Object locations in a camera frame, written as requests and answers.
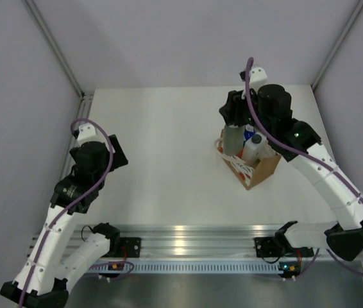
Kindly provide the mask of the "orange bottle blue cap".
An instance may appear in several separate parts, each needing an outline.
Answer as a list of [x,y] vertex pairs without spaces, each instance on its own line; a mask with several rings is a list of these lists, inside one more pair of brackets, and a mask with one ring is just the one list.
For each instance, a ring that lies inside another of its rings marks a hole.
[[246,125],[245,129],[244,129],[244,140],[248,140],[250,138],[252,138],[252,136],[254,136],[256,134],[256,131],[254,129],[254,127],[252,127],[251,125]]

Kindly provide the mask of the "white bottle grey cap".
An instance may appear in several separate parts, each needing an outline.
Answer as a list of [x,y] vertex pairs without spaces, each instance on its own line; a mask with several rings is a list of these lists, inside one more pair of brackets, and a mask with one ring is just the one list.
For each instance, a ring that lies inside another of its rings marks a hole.
[[248,139],[243,147],[242,160],[248,165],[253,165],[264,149],[266,140],[266,137],[260,133],[256,133]]

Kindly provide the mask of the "brown canvas bag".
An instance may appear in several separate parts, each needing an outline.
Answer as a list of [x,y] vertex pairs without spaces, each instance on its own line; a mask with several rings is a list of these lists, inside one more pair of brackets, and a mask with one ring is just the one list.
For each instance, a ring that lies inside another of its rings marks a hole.
[[[282,156],[270,147],[268,140],[266,140],[266,144],[261,154],[258,156],[258,160],[253,165],[248,165],[242,160],[243,148],[236,156],[224,154],[223,130],[224,129],[221,130],[220,137],[214,142],[216,153],[227,164],[246,190],[250,190],[258,184],[261,184],[264,180],[274,174]],[[263,135],[262,132],[256,129],[255,131],[256,133]]]

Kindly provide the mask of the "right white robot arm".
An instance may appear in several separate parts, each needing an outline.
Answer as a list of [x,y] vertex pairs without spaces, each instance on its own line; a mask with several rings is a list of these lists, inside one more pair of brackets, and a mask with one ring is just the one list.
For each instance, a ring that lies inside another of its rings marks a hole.
[[238,130],[223,151],[231,158],[244,151],[244,131],[254,127],[264,142],[281,156],[322,197],[335,218],[324,223],[288,221],[261,243],[263,257],[289,255],[298,250],[325,249],[344,261],[363,252],[363,194],[330,157],[320,136],[308,123],[293,116],[292,97],[281,85],[231,90],[219,109],[225,129]]

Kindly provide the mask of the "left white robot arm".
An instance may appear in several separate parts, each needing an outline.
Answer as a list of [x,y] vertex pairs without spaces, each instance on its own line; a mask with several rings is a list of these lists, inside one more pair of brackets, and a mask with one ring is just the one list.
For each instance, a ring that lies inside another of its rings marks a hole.
[[104,185],[100,184],[90,194],[86,191],[105,171],[112,172],[128,164],[116,135],[109,139],[113,153],[109,153],[107,144],[95,138],[80,139],[80,145],[70,151],[75,161],[71,172],[55,186],[34,249],[21,272],[2,285],[1,296],[23,307],[64,307],[69,293],[91,265],[105,255],[112,257],[120,252],[119,229],[100,223],[74,253],[62,259],[76,226]]

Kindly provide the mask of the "left aluminium frame post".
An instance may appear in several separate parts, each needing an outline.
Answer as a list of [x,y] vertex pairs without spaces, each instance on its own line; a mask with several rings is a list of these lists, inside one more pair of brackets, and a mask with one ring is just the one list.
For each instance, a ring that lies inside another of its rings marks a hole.
[[46,44],[48,45],[50,51],[52,52],[56,62],[60,66],[61,70],[63,71],[64,75],[68,79],[69,83],[71,84],[73,90],[78,95],[79,98],[83,97],[83,90],[75,77],[63,51],[61,50],[59,44],[57,43],[54,35],[52,34],[51,29],[47,25],[47,22],[42,15],[39,7],[37,6],[36,2],[33,0],[21,0],[21,3],[24,5],[26,11],[31,16],[34,24],[38,28],[40,34],[44,38]]

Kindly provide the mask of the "aluminium frame post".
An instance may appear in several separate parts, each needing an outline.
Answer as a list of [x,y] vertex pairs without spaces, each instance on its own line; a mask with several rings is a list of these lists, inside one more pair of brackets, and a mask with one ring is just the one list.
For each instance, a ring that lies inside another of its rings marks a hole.
[[34,24],[38,28],[40,34],[44,38],[46,44],[48,45],[50,51],[52,52],[56,62],[60,66],[61,70],[63,71],[64,75],[68,79],[69,83],[71,84],[73,90],[78,95],[79,98],[83,97],[83,90],[75,77],[63,51],[61,50],[59,44],[57,43],[54,35],[52,34],[51,29],[47,25],[47,22],[42,15],[39,7],[37,6],[36,2],[33,0],[21,0],[21,3],[24,5],[26,11],[31,16]]
[[353,6],[352,11],[348,14],[348,18],[342,25],[340,32],[337,34],[335,41],[331,45],[331,48],[329,49],[322,65],[320,66],[320,70],[318,71],[312,84],[310,85],[313,92],[317,90],[321,82],[324,80],[326,74],[332,67],[333,62],[335,61],[337,55],[347,41],[349,35],[352,33],[357,21],[362,14],[363,0],[355,1],[355,5]]

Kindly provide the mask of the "left black mount plate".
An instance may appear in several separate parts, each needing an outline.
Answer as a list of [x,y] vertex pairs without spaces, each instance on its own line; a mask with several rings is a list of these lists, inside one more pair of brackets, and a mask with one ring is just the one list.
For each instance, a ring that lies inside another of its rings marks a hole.
[[142,239],[140,237],[122,237],[117,255],[119,258],[139,258]]

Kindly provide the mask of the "black mount plate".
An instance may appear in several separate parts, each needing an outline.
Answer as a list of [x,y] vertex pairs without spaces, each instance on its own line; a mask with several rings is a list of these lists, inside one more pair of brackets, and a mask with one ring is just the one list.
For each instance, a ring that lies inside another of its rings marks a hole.
[[277,259],[282,256],[280,244],[274,237],[255,237],[254,244],[258,258]]
[[142,239],[140,237],[122,237],[117,255],[119,258],[139,258]]

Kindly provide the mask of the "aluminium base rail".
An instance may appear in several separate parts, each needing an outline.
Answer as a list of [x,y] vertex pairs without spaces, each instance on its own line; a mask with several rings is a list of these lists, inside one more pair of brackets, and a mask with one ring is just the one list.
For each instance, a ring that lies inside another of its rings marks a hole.
[[144,260],[255,260],[254,238],[272,236],[278,225],[121,225],[123,237],[141,238]]

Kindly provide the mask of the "right aluminium frame post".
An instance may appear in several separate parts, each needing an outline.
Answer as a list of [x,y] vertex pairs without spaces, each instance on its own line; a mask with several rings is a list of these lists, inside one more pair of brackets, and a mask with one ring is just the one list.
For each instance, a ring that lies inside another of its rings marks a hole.
[[337,55],[347,41],[349,35],[352,33],[357,21],[362,14],[363,0],[355,1],[355,5],[353,6],[352,11],[348,14],[348,18],[342,25],[340,32],[337,34],[335,41],[331,45],[331,48],[329,49],[322,65],[320,66],[320,70],[318,71],[312,84],[310,85],[313,92],[317,90],[321,82],[324,80],[326,74],[332,67],[333,62],[335,61]]

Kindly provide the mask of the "right black mount plate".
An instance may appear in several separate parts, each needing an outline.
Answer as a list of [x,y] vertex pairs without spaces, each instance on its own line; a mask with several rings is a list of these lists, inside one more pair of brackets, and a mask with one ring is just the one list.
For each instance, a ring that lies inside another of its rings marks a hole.
[[258,258],[277,259],[282,256],[280,244],[274,237],[255,237],[254,244]]

